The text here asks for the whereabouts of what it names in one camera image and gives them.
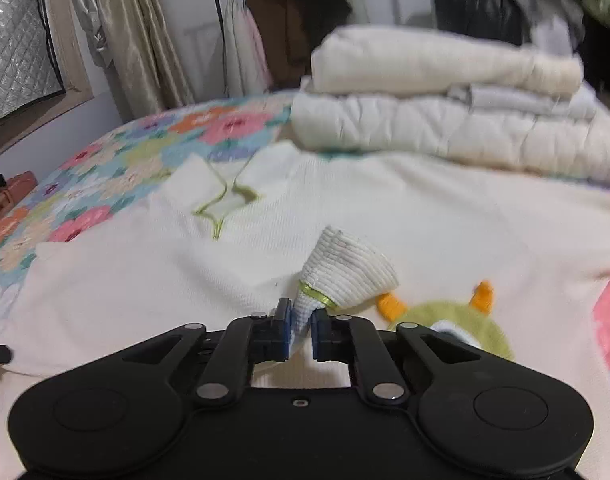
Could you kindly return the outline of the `cream button pajama top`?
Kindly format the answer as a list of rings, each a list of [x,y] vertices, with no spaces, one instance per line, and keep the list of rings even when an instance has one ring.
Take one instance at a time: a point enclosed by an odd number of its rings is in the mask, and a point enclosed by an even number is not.
[[[174,327],[221,330],[299,288],[326,228],[385,255],[412,309],[492,285],[514,359],[577,388],[595,431],[580,463],[610,479],[610,373],[593,307],[610,280],[610,193],[403,154],[326,158],[280,142],[235,186],[190,156],[160,187],[65,243],[36,248],[0,341],[0,479],[23,472],[6,430],[44,378]]]

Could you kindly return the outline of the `black clothes rack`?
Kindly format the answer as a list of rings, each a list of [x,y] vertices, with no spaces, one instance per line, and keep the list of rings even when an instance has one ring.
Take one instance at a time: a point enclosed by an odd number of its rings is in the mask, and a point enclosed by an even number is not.
[[[244,0],[214,0],[214,6],[220,30],[225,92],[230,98],[246,96],[254,90],[257,73]]]

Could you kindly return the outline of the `red brown slatted crate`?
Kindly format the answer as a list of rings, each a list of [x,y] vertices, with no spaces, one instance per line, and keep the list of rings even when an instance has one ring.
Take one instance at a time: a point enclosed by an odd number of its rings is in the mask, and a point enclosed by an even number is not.
[[[7,180],[6,186],[0,188],[0,220],[24,200],[37,184],[37,179],[31,171],[25,171]]]

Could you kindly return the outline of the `floral quilted bedspread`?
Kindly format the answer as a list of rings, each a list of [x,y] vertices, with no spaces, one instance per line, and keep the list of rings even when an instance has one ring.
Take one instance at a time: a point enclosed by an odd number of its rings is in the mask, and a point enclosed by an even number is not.
[[[15,211],[0,235],[0,321],[11,311],[28,268],[42,243],[65,243],[110,219],[113,214],[156,191],[190,156],[216,168],[236,204],[251,196],[235,186],[239,170],[259,151],[288,142],[317,156],[363,157],[403,153],[488,171],[586,185],[586,180],[463,164],[435,156],[398,151],[311,150],[299,142],[291,120],[295,96],[212,103],[154,115],[119,128],[91,145],[78,162],[70,162],[44,188]],[[593,307],[595,336],[610,373],[604,326],[596,313],[605,288]],[[300,352],[312,310],[368,311],[377,323],[413,318],[484,349],[514,359],[508,339],[492,320],[495,292],[488,282],[472,289],[466,300],[431,300],[412,309],[398,298],[397,274],[386,256],[334,228],[326,228],[301,270],[295,301],[293,351]]]

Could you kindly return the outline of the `cream folded garment on top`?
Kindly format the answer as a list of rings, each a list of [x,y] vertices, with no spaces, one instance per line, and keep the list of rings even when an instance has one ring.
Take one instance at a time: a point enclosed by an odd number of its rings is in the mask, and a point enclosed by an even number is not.
[[[491,84],[568,98],[582,81],[583,65],[575,56],[435,29],[343,26],[311,54],[311,88],[339,96],[416,96]]]

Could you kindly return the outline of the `beige curtain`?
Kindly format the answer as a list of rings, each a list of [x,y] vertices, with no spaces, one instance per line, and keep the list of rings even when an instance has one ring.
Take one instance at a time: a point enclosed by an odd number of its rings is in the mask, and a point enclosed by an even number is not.
[[[72,1],[92,54],[114,68],[132,116],[194,102],[159,0]]]

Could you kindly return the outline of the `cream quilted folded jacket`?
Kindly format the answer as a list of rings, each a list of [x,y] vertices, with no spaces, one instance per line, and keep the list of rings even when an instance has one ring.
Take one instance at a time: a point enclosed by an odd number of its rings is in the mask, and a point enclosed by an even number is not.
[[[290,120],[305,148],[398,151],[473,166],[610,184],[610,112],[589,122],[473,110],[448,96],[335,96],[304,88]]]

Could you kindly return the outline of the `silver quilted window cover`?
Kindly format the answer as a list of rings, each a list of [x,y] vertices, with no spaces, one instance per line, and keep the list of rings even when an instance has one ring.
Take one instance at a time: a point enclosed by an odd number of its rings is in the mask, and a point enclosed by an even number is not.
[[[0,0],[0,122],[64,92],[46,0]]]

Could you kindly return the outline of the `grey folded garment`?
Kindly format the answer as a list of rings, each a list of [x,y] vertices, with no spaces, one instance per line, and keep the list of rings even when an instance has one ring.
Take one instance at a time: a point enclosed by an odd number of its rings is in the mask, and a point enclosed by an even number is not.
[[[563,117],[575,120],[592,120],[598,110],[595,91],[582,84],[570,98],[545,96],[511,87],[489,84],[468,84],[451,87],[450,99],[458,100],[473,110],[503,110],[544,117]]]

